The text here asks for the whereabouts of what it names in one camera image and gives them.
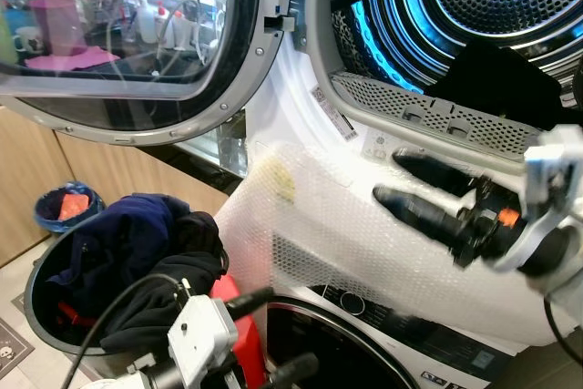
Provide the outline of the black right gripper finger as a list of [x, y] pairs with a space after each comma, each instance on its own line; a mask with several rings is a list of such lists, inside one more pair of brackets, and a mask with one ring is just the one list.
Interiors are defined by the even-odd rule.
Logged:
[[465, 197], [478, 188], [482, 179], [419, 150], [397, 150], [393, 153], [393, 161], [424, 184], [455, 197]]
[[404, 225], [420, 231], [426, 238], [443, 246], [461, 249], [472, 240], [469, 228], [463, 220], [428, 199], [388, 186], [375, 186], [373, 197], [384, 210]]

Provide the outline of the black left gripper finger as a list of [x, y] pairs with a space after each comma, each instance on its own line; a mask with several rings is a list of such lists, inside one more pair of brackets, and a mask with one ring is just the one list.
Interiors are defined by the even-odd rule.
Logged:
[[231, 320], [247, 317], [265, 306], [275, 296], [273, 286], [263, 286], [254, 291], [238, 294], [224, 302], [226, 313]]
[[270, 377], [268, 382], [261, 389], [283, 389], [292, 388], [304, 378], [309, 378], [318, 372], [318, 357], [313, 353], [304, 353], [294, 357], [287, 363], [279, 365]]

